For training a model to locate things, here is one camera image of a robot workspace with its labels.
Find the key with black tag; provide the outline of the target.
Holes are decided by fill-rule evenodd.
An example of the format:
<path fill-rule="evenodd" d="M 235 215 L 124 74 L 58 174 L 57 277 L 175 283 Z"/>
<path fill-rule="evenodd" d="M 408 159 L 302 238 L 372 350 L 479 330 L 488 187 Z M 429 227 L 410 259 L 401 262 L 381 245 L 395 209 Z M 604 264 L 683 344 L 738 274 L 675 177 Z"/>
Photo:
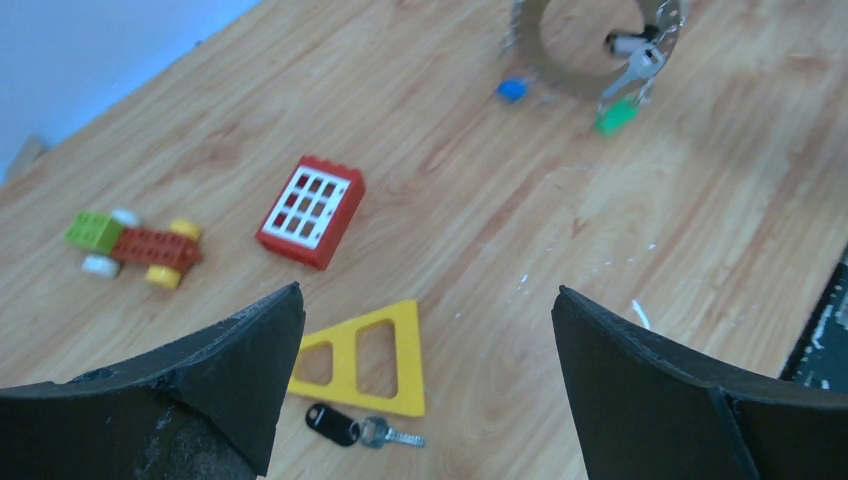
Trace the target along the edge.
<path fill-rule="evenodd" d="M 400 432 L 384 417 L 368 416 L 356 420 L 324 403 L 315 403 L 307 409 L 305 423 L 315 433 L 342 447 L 360 444 L 379 450 L 388 444 L 426 446 L 423 436 Z"/>

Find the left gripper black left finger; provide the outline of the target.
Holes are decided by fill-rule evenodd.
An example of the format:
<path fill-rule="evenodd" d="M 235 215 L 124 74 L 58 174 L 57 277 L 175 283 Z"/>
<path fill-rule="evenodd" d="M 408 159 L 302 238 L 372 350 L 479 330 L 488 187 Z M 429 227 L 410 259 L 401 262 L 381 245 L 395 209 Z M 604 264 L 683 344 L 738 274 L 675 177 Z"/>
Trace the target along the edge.
<path fill-rule="evenodd" d="M 66 383 L 1 392 L 5 479 L 267 473 L 305 323 L 291 283 L 229 318 Z"/>

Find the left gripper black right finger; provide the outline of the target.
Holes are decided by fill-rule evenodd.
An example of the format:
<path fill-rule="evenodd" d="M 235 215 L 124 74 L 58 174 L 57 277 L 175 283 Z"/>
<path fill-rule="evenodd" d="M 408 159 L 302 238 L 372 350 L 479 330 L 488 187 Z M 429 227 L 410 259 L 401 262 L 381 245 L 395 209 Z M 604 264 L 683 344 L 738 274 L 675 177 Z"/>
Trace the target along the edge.
<path fill-rule="evenodd" d="M 554 336 L 592 479 L 843 479 L 847 398 L 712 358 L 561 287 Z"/>

